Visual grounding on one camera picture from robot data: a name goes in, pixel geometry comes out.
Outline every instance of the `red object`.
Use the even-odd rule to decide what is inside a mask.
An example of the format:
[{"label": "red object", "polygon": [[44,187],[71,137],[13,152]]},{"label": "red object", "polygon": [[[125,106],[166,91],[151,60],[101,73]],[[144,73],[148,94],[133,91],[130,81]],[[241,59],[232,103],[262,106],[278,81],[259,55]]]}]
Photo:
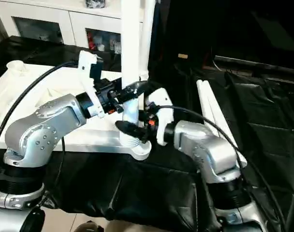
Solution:
[{"label": "red object", "polygon": [[152,125],[152,126],[154,126],[155,125],[155,121],[154,120],[149,120],[149,122],[148,122],[148,124],[150,124],[150,125]]}]

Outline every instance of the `black tablecloth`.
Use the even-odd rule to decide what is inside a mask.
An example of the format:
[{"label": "black tablecloth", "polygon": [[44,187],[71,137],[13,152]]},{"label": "black tablecloth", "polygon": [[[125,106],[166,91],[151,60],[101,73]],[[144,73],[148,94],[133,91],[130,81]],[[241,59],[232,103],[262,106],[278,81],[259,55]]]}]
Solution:
[{"label": "black tablecloth", "polygon": [[[77,60],[82,48],[11,37],[0,44],[0,76],[6,63],[58,65]],[[120,71],[120,56],[100,53],[104,69]],[[208,79],[232,133],[248,159],[268,180],[280,203],[289,231],[294,231],[294,84],[232,73],[202,73],[192,67],[161,64],[152,77],[168,90],[175,105],[200,112],[195,81]],[[175,113],[178,119],[196,121]],[[4,151],[0,150],[0,163]],[[202,231],[211,222],[201,177],[192,161],[172,146],[153,143],[145,161],[126,154],[67,152],[54,187],[60,152],[53,152],[45,184],[61,209],[92,217],[121,219],[171,231]],[[256,195],[272,219],[262,183],[247,168]]]}]

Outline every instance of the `black cable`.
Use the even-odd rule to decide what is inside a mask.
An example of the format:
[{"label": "black cable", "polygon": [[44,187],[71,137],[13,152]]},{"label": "black cable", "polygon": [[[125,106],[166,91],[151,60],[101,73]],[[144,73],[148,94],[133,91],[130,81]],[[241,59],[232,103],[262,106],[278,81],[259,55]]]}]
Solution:
[{"label": "black cable", "polygon": [[2,135],[2,132],[6,126],[6,123],[8,121],[8,119],[10,118],[11,114],[13,113],[13,111],[15,110],[15,108],[19,105],[19,103],[24,99],[24,97],[40,82],[42,81],[45,77],[47,77],[49,74],[51,74],[52,72],[65,67],[65,66],[70,66],[70,65],[75,65],[76,62],[74,61],[70,61],[70,62],[65,62],[63,64],[60,64],[56,67],[51,68],[50,70],[46,71],[45,73],[43,73],[41,76],[39,76],[35,81],[33,81],[26,89],[25,91],[23,91],[23,93],[17,98],[17,100],[13,103],[12,107],[9,109],[9,111],[7,112],[7,114],[5,115],[1,125],[0,125],[0,137]]},{"label": "black cable", "polygon": [[[53,189],[56,189],[57,186],[58,186],[58,184],[59,184],[60,174],[62,172],[62,167],[63,167],[63,163],[64,163],[64,159],[65,159],[65,142],[64,142],[64,137],[61,138],[61,143],[62,143],[62,160],[61,160],[60,165],[59,165],[59,170],[58,170],[58,174],[56,176],[56,180],[55,180],[54,188]],[[46,192],[44,194],[44,197],[42,198],[42,200],[39,202],[38,207],[40,208],[41,206],[43,206],[45,204],[45,202],[48,200],[48,198],[49,198],[49,192]]]},{"label": "black cable", "polygon": [[[176,110],[180,110],[182,112],[188,113],[188,114],[192,114],[196,117],[198,117],[200,120],[203,120],[207,123],[209,123],[211,126],[213,126],[221,135],[224,136],[224,138],[229,142],[229,144],[234,148],[235,152],[236,152],[236,159],[237,159],[237,163],[240,167],[240,172],[241,172],[241,176],[244,179],[244,181],[248,184],[248,181],[243,173],[243,166],[242,166],[242,162],[240,160],[240,157],[238,155],[237,152],[240,152],[240,150],[238,149],[238,147],[236,147],[234,145],[234,143],[232,142],[232,140],[230,139],[230,137],[219,127],[217,126],[214,122],[210,121],[208,118],[202,116],[201,114],[192,111],[192,110],[188,110],[186,108],[183,107],[179,107],[179,106],[173,106],[173,105],[161,105],[161,106],[157,106],[158,109],[164,109],[164,108],[169,108],[169,109],[176,109]],[[262,180],[263,184],[265,185],[267,192],[269,194],[269,197],[271,198],[274,207],[276,209],[276,214],[280,220],[280,226],[281,226],[281,230],[286,232],[286,226],[285,226],[285,219],[283,216],[283,213],[281,211],[281,208],[278,204],[278,201],[274,195],[274,193],[272,192],[272,189],[270,187],[270,185],[268,184],[267,180],[263,177],[263,175],[261,174],[261,172],[259,171],[259,169],[256,167],[256,165],[251,161],[251,160],[247,160],[248,163],[251,165],[251,167],[253,168],[253,170],[256,172],[256,174],[260,177],[260,179]]]}]

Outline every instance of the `white tube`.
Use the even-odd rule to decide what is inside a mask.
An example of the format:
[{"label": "white tube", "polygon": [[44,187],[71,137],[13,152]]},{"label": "white tube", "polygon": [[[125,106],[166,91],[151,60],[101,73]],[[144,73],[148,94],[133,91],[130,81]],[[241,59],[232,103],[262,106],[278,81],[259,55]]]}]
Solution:
[{"label": "white tube", "polygon": [[[121,0],[121,74],[122,87],[139,81],[139,0]],[[123,104],[123,120],[138,124],[138,99]],[[139,145],[139,139],[120,132],[125,147]]]},{"label": "white tube", "polygon": [[146,0],[144,10],[144,21],[140,43],[140,76],[142,81],[148,79],[148,61],[150,52],[150,42],[152,34],[153,16],[155,12],[156,0]]}]

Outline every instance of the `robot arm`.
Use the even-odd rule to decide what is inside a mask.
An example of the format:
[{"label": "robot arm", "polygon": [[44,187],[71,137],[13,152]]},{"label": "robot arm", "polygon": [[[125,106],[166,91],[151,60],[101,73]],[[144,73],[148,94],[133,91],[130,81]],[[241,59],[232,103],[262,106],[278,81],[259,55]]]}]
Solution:
[{"label": "robot arm", "polygon": [[[165,89],[153,92],[146,103],[151,111],[150,117],[156,113],[158,118],[158,144],[173,144],[175,149],[194,161],[207,184],[215,215],[222,227],[227,229],[224,231],[267,232],[261,212],[242,185],[235,149],[205,125],[188,121],[175,123],[173,109],[158,109],[158,105],[172,105]],[[124,133],[132,136],[139,134],[134,134],[134,125],[130,126],[127,122],[117,122],[116,125]]]},{"label": "robot arm", "polygon": [[[144,92],[146,82],[121,89],[120,79],[113,82],[102,79],[95,87],[102,113],[111,114],[121,113],[124,102]],[[5,134],[8,149],[0,170],[0,232],[41,231],[44,212],[35,206],[44,194],[46,165],[63,136],[97,115],[92,106],[87,93],[76,97],[68,94],[47,102],[32,115],[9,126]],[[108,146],[110,152],[122,151],[118,143],[110,142]]]}]

